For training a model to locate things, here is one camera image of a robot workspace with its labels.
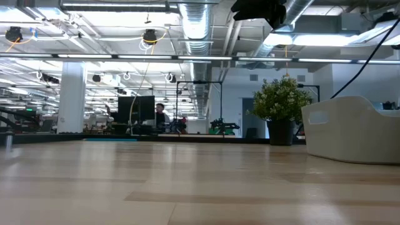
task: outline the white wall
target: white wall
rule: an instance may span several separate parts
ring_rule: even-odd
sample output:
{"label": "white wall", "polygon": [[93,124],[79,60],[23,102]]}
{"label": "white wall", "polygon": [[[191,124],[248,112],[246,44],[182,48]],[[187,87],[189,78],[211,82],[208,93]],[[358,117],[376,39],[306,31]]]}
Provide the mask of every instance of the white wall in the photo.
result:
{"label": "white wall", "polygon": [[189,120],[187,122],[186,131],[189,134],[197,134],[197,132],[200,132],[201,134],[207,134],[208,133],[207,120]]}
{"label": "white wall", "polygon": [[[387,60],[398,60],[393,55]],[[314,84],[321,86],[321,100],[329,99],[353,78],[362,65],[330,64],[314,73]],[[370,101],[397,103],[400,97],[400,66],[369,65],[338,96],[364,96]]]}
{"label": "white wall", "polygon": [[[231,68],[226,75],[222,90],[222,117],[226,123],[236,123],[242,126],[242,104],[243,98],[253,98],[253,92],[261,89],[263,79],[272,81],[281,79],[286,73],[285,69],[276,71],[275,69],[256,69],[249,71],[247,69]],[[257,82],[250,81],[250,74],[258,74]],[[297,78],[297,75],[306,75],[306,82],[303,84],[313,84],[313,74],[308,73],[307,69],[290,69],[289,75]],[[212,77],[216,80],[219,76],[219,68],[212,69]],[[210,97],[210,122],[220,117],[219,93],[214,88],[211,90]],[[236,137],[241,138],[243,131],[234,130]]]}

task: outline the man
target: man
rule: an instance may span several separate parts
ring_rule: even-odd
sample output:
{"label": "man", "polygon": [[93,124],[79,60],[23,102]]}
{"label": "man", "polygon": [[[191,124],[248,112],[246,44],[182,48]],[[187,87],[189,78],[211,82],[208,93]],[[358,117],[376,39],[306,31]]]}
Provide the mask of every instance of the man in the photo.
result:
{"label": "man", "polygon": [[169,117],[167,114],[164,113],[164,104],[162,103],[157,103],[156,104],[156,127],[158,129],[164,129],[164,123],[169,123]]}

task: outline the black planter pot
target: black planter pot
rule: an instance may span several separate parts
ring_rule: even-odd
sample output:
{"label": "black planter pot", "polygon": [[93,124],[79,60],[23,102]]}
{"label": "black planter pot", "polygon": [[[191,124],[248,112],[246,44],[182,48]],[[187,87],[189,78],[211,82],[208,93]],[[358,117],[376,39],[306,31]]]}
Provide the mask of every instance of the black planter pot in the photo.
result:
{"label": "black planter pot", "polygon": [[267,121],[269,143],[273,146],[291,146],[294,121]]}

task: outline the air duct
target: air duct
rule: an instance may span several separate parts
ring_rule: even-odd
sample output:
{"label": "air duct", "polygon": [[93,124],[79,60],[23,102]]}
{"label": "air duct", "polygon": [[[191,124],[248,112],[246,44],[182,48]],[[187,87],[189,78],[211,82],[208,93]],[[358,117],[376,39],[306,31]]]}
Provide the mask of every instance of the air duct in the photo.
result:
{"label": "air duct", "polygon": [[[300,16],[306,11],[306,9],[314,2],[314,0],[288,0],[286,3],[286,19],[283,22],[283,26],[278,28],[280,31],[293,31],[294,23],[300,18]],[[274,49],[274,45],[262,43],[257,50],[253,53],[253,57],[265,58]],[[248,64],[246,67],[249,69],[255,69],[259,64],[253,62]]]}
{"label": "air duct", "polygon": [[[209,4],[179,4],[182,14],[182,28],[186,39],[202,40],[209,37],[211,5]],[[186,42],[186,51],[192,56],[206,56],[209,54],[209,42]],[[209,81],[210,66],[205,63],[191,63],[191,78],[193,81]],[[195,84],[199,117],[206,114],[209,85]]]}

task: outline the black cable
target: black cable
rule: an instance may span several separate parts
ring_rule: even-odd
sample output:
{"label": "black cable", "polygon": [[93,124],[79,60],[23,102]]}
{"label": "black cable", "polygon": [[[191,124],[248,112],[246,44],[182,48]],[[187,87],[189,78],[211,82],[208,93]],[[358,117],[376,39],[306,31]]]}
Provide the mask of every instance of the black cable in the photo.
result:
{"label": "black cable", "polygon": [[358,76],[360,76],[360,74],[364,71],[365,67],[368,65],[368,63],[370,62],[370,60],[374,57],[374,55],[376,54],[376,52],[378,51],[378,49],[382,46],[382,44],[385,42],[385,40],[389,37],[389,35],[392,33],[392,31],[394,30],[394,28],[396,28],[396,26],[400,23],[400,18],[397,19],[397,21],[393,24],[393,26],[390,28],[390,30],[386,33],[386,35],[382,38],[381,42],[375,47],[375,50],[372,52],[372,54],[369,56],[369,58],[367,59],[367,61],[364,63],[364,65],[362,65],[361,69],[358,71],[358,73],[351,78],[351,80],[349,82],[347,82],[347,84],[345,84],[340,90],[337,91],[337,93],[335,93],[332,98],[335,98],[338,94],[340,94],[347,86],[349,86],[349,84],[351,84]]}

